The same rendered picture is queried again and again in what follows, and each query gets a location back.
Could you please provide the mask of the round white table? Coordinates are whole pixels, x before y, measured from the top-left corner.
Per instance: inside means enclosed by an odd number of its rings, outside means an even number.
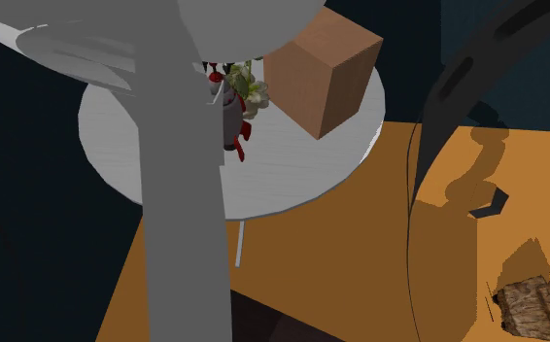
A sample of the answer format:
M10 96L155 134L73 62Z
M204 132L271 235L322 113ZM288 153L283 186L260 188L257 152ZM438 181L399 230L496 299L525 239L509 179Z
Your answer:
M312 201L347 179L368 157L385 116L385 93L376 70L358 112L316 140L276 105L253 119L245 159L224 155L221 168L225 218L245 223ZM114 94L86 88L78 114L86 158L117 192L139 204L141 172L138 131Z

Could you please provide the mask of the grey red toy rocket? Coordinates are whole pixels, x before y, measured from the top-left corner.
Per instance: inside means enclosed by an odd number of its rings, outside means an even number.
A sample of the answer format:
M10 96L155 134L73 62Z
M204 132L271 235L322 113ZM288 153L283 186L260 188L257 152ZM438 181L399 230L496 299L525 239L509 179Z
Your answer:
M216 69L216 65L211 63L210 66L213 68L208 76L210 90L223 103L223 148L230 152L236 151L239 160L243 162L245 153L239 137L248 141L252 134L252 125L243 119L245 102L225 75Z

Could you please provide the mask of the white flowers with green leaves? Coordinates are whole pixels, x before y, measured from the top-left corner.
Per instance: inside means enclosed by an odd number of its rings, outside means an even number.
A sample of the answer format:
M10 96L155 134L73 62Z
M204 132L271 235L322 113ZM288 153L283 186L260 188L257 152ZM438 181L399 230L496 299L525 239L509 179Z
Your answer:
M227 80L245 105L245 120L254 119L259 110L266 109L270 104L268 84L258 80L254 75L254 62L261 60L262 57L258 57L242 64L226 63L223 66Z

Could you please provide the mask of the orange rug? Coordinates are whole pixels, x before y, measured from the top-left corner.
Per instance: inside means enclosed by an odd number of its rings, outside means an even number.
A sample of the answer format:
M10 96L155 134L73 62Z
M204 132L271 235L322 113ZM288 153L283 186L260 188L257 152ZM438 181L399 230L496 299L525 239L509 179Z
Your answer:
M491 294L550 278L550 131L458 128L409 205L420 134L388 122L337 188L227 226L234 342L538 342Z

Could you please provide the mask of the brown wooden robot stand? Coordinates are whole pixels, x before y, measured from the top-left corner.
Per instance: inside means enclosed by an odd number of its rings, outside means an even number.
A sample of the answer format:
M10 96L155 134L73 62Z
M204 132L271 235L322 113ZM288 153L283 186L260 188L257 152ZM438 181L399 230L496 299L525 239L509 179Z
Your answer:
M324 7L263 59L270 100L319 140L359 111L383 38Z

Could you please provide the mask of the brown bark log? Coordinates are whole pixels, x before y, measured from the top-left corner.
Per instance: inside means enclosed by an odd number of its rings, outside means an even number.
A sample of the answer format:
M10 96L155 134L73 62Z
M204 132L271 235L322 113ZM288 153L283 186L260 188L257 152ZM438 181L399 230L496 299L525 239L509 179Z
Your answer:
M505 285L492 299L501 311L504 331L550 341L550 280L537 276Z

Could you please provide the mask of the black curved frame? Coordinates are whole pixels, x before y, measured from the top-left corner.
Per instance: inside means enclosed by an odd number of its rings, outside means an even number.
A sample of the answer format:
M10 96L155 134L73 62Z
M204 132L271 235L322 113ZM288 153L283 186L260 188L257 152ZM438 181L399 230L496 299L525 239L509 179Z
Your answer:
M550 36L550 0L501 0L433 85L423 111L411 215L420 186L463 119L494 83Z

